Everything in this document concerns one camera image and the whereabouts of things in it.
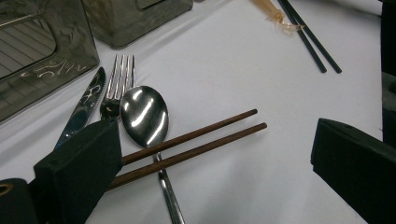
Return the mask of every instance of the wooden chopsticks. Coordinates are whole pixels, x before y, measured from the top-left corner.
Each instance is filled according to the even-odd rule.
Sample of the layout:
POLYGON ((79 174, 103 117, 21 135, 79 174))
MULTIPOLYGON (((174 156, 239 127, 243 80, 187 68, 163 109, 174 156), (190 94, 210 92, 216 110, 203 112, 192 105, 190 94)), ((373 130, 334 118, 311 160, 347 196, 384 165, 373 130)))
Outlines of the wooden chopsticks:
MULTIPOLYGON (((300 15, 297 13, 297 11, 294 9, 294 7, 290 4, 288 0, 277 0, 280 4, 280 6, 283 8, 285 11, 286 15, 289 17, 289 20, 293 24, 300 24, 303 25, 304 28, 303 30, 306 32, 306 34, 311 38, 312 42, 318 47, 320 52, 323 54, 323 56, 326 58, 326 60, 329 62, 329 64, 334 68, 335 72, 340 74, 342 73, 341 68, 338 66, 338 64, 334 61, 332 56, 330 56, 329 52, 320 44, 318 39, 315 37, 314 33, 312 33, 311 29, 306 25, 306 23, 303 21, 303 19, 300 17, 300 15)), ((326 73, 327 69, 320 60, 319 56, 315 52, 314 48, 311 46, 309 43, 308 39, 304 35, 303 31, 297 31, 298 35, 300 38, 303 40, 306 48, 308 49, 309 53, 312 55, 314 58, 316 64, 318 65, 320 71, 322 73, 326 73)))
MULTIPOLYGON (((257 114, 257 109, 250 110, 250 111, 245 112, 243 114, 234 116, 234 117, 229 118, 229 119, 225 119, 223 121, 220 121, 220 122, 214 123, 212 125, 206 126, 206 127, 202 128, 202 129, 199 129, 199 130, 193 131, 191 133, 187 133, 187 134, 181 135, 180 137, 174 138, 172 140, 163 142, 163 143, 159 144, 158 146, 150 147, 150 148, 147 148, 147 149, 144 149, 144 150, 141 150, 141 151, 137 151, 136 153, 133 153, 131 155, 123 157, 122 160, 124 162, 124 165, 130 164, 130 163, 132 163, 134 161, 138 161, 138 160, 141 160, 143 158, 146 158, 147 156, 154 155, 155 153, 158 153, 160 151, 166 150, 166 149, 168 149, 170 147, 174 147, 174 146, 180 145, 182 143, 190 141, 193 138, 199 137, 199 136, 201 136, 203 134, 206 134, 206 133, 213 132, 213 131, 215 131, 215 130, 217 130, 219 128, 222 128, 222 127, 227 126, 229 124, 235 123, 238 120, 245 119, 245 118, 250 117, 250 116, 255 115, 255 114, 257 114)), ((224 145, 226 145, 228 143, 236 141, 236 140, 238 140, 240 138, 243 138, 245 136, 248 136, 248 135, 250 135, 252 133, 256 133, 256 132, 258 132, 260 130, 263 130, 266 127, 267 127, 266 123, 261 123, 261 124, 258 124, 256 126, 253 126, 251 128, 247 128, 247 129, 245 129, 245 130, 243 130, 241 132, 228 135, 226 137, 220 138, 219 140, 215 140, 215 141, 210 142, 208 144, 205 144, 203 146, 196 147, 196 148, 190 149, 188 151, 185 151, 183 153, 177 154, 177 155, 175 155, 173 157, 170 157, 168 159, 164 159, 162 161, 154 162, 154 163, 152 163, 150 165, 147 165, 147 166, 144 166, 142 168, 136 169, 136 170, 131 171, 129 173, 126 173, 124 175, 119 175, 119 176, 117 176, 114 179, 113 183, 110 185, 108 190, 115 189, 117 187, 120 187, 122 185, 130 183, 130 182, 132 182, 132 181, 134 181, 136 179, 139 179, 139 178, 141 178, 143 176, 156 173, 158 171, 161 171, 162 169, 165 169, 166 167, 175 165, 175 164, 180 163, 182 161, 188 160, 188 159, 190 159, 192 157, 201 155, 201 154, 203 154, 203 153, 205 153, 205 152, 207 152, 209 150, 212 150, 214 148, 224 146, 224 145)))

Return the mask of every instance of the white tablecloth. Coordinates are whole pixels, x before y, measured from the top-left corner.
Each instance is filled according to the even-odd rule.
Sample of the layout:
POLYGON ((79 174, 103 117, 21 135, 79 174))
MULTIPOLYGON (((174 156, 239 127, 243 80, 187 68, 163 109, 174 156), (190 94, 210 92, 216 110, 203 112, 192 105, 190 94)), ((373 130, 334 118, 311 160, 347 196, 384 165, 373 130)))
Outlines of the white tablecloth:
MULTIPOLYGON (((268 128, 167 169, 187 223, 364 223, 312 171, 318 118, 382 138, 380 19, 375 0, 290 1, 343 69, 321 74, 299 36, 283 35, 250 0, 205 0, 114 50, 96 41, 110 74, 134 54, 136 85, 159 91, 171 139, 257 108, 252 118, 163 153, 167 158, 259 122, 268 128)), ((34 178, 97 69, 0 126, 0 179, 34 178)), ((96 111, 92 122, 99 120, 96 111)), ((139 150, 120 125, 124 155, 139 150)), ((151 158, 121 172, 149 164, 151 158)), ((156 175, 104 195, 87 223, 171 223, 156 175)))

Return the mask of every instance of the knife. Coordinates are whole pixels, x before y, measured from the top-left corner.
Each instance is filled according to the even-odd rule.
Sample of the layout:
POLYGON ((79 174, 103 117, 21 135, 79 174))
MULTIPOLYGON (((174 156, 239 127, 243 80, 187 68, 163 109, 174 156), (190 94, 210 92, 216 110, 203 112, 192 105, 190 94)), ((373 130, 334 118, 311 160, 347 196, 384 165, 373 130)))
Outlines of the knife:
POLYGON ((81 131, 88 124, 93 111, 101 99, 105 85, 106 73, 103 67, 100 67, 87 90, 82 94, 81 99, 78 101, 69 121, 67 121, 64 131, 55 145, 55 149, 60 147, 64 142, 81 131))

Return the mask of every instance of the metal spoon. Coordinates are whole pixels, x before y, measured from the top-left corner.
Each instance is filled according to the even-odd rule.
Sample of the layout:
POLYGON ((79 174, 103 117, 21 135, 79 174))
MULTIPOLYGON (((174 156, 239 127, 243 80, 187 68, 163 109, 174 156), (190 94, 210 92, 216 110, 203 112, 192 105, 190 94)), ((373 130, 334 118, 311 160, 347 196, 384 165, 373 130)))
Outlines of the metal spoon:
MULTIPOLYGON (((132 76, 134 80, 134 57, 132 76)), ((151 87, 137 86, 125 92, 120 102, 120 116, 126 132, 143 148, 160 144, 168 132, 169 116, 166 103, 151 87)), ((161 154, 158 153, 154 160, 160 161, 161 154)), ((159 178, 173 223, 184 224, 165 170, 159 172, 159 178)))

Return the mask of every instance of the black foam block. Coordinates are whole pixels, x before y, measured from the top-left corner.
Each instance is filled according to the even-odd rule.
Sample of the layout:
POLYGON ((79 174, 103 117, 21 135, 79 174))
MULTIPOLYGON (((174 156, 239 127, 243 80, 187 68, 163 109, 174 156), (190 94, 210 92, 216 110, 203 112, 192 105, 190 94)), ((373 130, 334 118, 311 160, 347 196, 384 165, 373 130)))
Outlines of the black foam block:
POLYGON ((396 223, 396 148, 344 123, 320 119, 311 163, 368 223, 396 223))
POLYGON ((35 165, 49 223, 85 223, 122 167, 116 119, 87 126, 35 165))
POLYGON ((25 180, 12 178, 0 181, 0 223, 38 223, 25 180))

